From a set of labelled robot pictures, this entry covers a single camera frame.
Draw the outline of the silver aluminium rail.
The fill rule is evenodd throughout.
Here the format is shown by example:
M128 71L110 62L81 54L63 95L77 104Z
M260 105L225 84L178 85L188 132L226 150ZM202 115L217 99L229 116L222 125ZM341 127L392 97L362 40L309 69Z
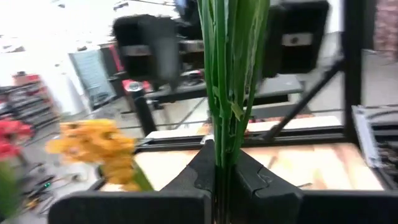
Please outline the silver aluminium rail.
M382 162L379 157L377 142L371 124L365 115L364 108L361 105L353 105L351 108L363 157L369 167L380 168Z

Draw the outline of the black upright frame post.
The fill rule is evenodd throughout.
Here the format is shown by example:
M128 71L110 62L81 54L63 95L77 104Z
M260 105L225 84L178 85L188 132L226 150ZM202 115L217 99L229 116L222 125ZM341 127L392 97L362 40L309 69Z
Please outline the black upright frame post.
M361 104L362 47L364 30L364 3L362 0L343 0L343 28L341 35L344 54L344 121L345 136L358 143L353 119L353 106Z

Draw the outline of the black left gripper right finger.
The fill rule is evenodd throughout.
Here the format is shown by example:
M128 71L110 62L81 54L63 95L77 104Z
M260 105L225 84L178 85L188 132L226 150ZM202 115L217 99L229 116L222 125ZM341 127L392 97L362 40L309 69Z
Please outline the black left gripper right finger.
M231 224L398 224L398 192L301 190L242 152Z

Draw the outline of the yellow artificial flower bunch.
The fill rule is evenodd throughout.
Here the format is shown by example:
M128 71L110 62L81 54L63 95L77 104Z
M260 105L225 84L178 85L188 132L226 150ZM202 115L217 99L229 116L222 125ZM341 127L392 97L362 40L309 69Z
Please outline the yellow artificial flower bunch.
M127 137L111 119L60 123L60 136L45 150L61 154L66 162L98 164L109 184L125 191L153 191L153 186L134 158L134 138Z
M270 0L198 0L215 142L215 224L230 224L231 176L261 74Z

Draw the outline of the dark storage shelf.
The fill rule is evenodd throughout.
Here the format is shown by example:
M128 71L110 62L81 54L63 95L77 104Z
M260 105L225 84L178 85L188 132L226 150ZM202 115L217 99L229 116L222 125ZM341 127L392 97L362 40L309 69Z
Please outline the dark storage shelf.
M58 107L38 74L17 72L11 86L0 86L0 119L22 121L35 131L59 120Z

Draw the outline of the black diagonal frame brace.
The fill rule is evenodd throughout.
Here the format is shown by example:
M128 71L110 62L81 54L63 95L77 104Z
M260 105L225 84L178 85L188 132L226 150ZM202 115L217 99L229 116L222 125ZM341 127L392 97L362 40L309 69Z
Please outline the black diagonal frame brace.
M341 71L344 65L344 59L339 59L334 62L334 64L325 71L324 77L317 82L314 87L308 91L302 99L293 107L293 109L285 116L282 121L277 125L274 125L265 134L259 135L257 138L264 141L273 141L273 139L283 130L283 128L294 119L307 104L315 97L316 94L338 73Z

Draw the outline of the red artificial flower bunch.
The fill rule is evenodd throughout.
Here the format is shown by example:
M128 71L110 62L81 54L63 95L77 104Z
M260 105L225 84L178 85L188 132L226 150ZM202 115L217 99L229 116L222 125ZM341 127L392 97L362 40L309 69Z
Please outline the red artificial flower bunch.
M18 208L19 190L9 160L20 156L19 142L32 136L30 125L17 120L0 120L0 223Z

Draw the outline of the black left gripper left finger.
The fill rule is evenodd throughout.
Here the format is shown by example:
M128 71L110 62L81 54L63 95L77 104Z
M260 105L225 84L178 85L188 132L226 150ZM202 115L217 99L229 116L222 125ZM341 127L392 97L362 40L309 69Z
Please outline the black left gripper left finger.
M214 142L207 140L160 191L74 192L55 202L48 224L213 224Z

